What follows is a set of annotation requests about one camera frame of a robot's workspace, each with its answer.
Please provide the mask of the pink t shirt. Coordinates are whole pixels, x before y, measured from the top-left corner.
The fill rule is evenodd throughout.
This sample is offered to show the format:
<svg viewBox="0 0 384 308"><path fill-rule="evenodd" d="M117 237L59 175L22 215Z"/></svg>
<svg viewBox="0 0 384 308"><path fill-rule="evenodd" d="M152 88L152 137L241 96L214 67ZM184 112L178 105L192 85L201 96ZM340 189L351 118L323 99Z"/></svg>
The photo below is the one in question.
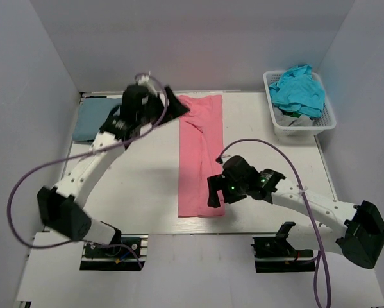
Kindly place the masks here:
<svg viewBox="0 0 384 308"><path fill-rule="evenodd" d="M214 217L225 214L225 206L208 206L207 178L221 173L217 156L223 145L222 96L210 95L191 98L181 95L179 100L190 111L179 119L179 178L178 216Z"/></svg>

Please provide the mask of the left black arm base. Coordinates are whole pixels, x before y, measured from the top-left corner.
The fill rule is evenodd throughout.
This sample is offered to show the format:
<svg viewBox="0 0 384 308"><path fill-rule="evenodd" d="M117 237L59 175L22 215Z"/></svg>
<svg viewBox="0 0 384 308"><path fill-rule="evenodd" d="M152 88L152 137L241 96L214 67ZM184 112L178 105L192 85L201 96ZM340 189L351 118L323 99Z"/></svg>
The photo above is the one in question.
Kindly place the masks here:
<svg viewBox="0 0 384 308"><path fill-rule="evenodd" d="M146 262L148 236L125 235L122 246L101 248L98 244L83 246L80 271L138 272Z"/></svg>

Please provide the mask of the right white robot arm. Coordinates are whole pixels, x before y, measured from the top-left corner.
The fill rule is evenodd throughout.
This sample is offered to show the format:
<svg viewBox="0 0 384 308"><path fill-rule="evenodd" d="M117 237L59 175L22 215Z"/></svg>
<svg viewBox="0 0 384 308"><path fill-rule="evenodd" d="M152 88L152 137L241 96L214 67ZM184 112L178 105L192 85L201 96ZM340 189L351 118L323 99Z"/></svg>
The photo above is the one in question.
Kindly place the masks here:
<svg viewBox="0 0 384 308"><path fill-rule="evenodd" d="M241 156L233 156L219 175L208 182L208 206L232 204L246 197L265 201L313 217L317 228L288 221L272 237L257 237L253 244L259 259L295 258L300 251L318 250L344 256L353 264L373 269L384 247L384 220L373 203L360 205L331 200L300 189L272 169L257 171Z"/></svg>

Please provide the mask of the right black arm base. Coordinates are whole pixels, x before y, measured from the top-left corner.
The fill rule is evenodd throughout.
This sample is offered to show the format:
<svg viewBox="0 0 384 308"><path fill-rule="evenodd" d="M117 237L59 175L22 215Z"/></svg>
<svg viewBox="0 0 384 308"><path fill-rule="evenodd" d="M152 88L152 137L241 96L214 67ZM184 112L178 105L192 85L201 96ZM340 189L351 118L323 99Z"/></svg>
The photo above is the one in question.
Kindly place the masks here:
<svg viewBox="0 0 384 308"><path fill-rule="evenodd" d="M257 273L311 273L317 257L313 250L296 250L287 241L289 231L296 224L286 222L273 236L253 237Z"/></svg>

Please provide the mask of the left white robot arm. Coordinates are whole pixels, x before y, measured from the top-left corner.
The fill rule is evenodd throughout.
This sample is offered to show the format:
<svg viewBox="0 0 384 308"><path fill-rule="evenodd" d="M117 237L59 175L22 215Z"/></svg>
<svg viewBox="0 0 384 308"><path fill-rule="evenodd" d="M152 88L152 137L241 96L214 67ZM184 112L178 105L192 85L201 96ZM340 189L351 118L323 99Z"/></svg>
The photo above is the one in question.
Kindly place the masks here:
<svg viewBox="0 0 384 308"><path fill-rule="evenodd" d="M79 159L72 171L54 187L43 187L37 194L42 223L71 241L100 244L109 256L122 248L121 231L105 222L92 219L84 206L90 193L111 164L120 157L142 127L160 126L187 112L170 87L164 88L168 106L147 85L129 85L122 102L109 112L91 144L91 154Z"/></svg>

